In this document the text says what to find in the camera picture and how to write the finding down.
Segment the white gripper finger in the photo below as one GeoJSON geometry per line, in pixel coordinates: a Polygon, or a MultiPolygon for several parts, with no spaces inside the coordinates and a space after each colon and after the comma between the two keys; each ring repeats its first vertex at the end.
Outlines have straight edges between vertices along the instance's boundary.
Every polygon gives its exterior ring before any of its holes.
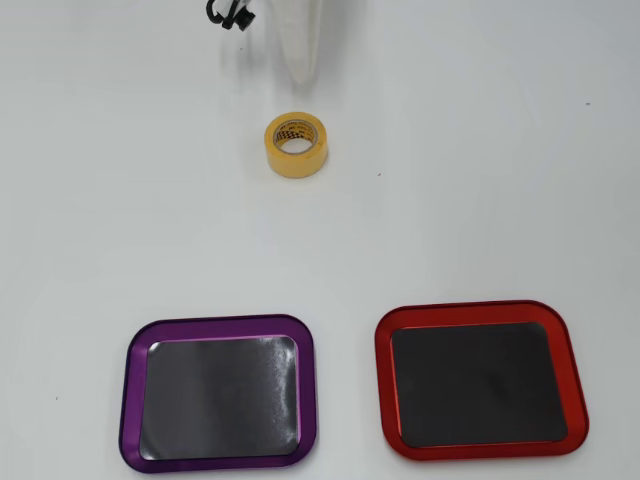
{"type": "Polygon", "coordinates": [[[286,65],[293,81],[305,85],[314,76],[322,0],[277,0],[276,24],[286,65]]]}

